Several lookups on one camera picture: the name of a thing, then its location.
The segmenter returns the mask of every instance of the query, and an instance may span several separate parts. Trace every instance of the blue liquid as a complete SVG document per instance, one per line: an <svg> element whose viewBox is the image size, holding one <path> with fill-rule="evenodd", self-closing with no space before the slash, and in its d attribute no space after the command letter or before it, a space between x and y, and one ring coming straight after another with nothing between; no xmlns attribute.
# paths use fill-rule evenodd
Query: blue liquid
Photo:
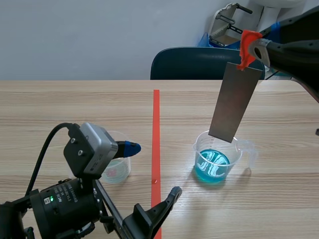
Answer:
<svg viewBox="0 0 319 239"><path fill-rule="evenodd" d="M209 162L219 165L229 164L229 160L226 155L214 149L203 150L201 155ZM210 164L206 162L200 155L198 155L198 158L195 162L195 172L197 176L205 182L220 182L225 180L230 169L231 166L219 167Z"/></svg>

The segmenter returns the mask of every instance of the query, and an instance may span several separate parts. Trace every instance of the chair backrest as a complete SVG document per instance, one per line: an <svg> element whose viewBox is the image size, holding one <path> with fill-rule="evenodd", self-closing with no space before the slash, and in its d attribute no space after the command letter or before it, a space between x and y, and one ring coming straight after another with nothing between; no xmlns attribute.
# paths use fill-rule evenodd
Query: chair backrest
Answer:
<svg viewBox="0 0 319 239"><path fill-rule="evenodd" d="M222 80L227 62L240 64L239 50L212 47L179 47L161 51L154 58L151 80ZM254 61L249 67L263 71L265 66Z"/></svg>

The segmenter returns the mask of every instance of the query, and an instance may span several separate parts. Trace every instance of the small plastic cup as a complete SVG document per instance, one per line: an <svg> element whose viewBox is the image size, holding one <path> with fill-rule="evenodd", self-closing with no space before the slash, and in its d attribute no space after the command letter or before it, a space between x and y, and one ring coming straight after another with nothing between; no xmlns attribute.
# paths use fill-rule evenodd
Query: small plastic cup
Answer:
<svg viewBox="0 0 319 239"><path fill-rule="evenodd" d="M117 131L108 131L115 141L130 141L128 137ZM102 181L106 183L120 183L124 181L131 171L131 158L115 158L106 167L102 174Z"/></svg>
<svg viewBox="0 0 319 239"><path fill-rule="evenodd" d="M209 136L208 131L198 136L193 149L196 152L195 172L205 182L225 180L244 152L249 155L250 168L254 167L255 160L258 158L258 151L253 142L234 138L232 143L228 143Z"/></svg>

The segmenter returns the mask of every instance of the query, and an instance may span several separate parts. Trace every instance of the metal plate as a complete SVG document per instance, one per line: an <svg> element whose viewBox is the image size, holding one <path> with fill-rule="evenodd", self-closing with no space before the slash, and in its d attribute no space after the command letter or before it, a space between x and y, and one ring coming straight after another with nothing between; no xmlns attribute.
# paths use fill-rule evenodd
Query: metal plate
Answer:
<svg viewBox="0 0 319 239"><path fill-rule="evenodd" d="M228 62L209 135L231 143L263 71Z"/></svg>

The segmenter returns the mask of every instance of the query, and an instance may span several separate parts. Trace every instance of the measuring cup handle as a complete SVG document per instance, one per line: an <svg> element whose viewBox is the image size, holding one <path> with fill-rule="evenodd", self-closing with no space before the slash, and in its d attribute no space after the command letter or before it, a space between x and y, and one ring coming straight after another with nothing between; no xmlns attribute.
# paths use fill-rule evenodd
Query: measuring cup handle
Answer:
<svg viewBox="0 0 319 239"><path fill-rule="evenodd" d="M248 167L255 167L255 161L258 158L258 151L256 150L255 144L252 141L238 140L236 142L236 150L247 152L249 157Z"/></svg>

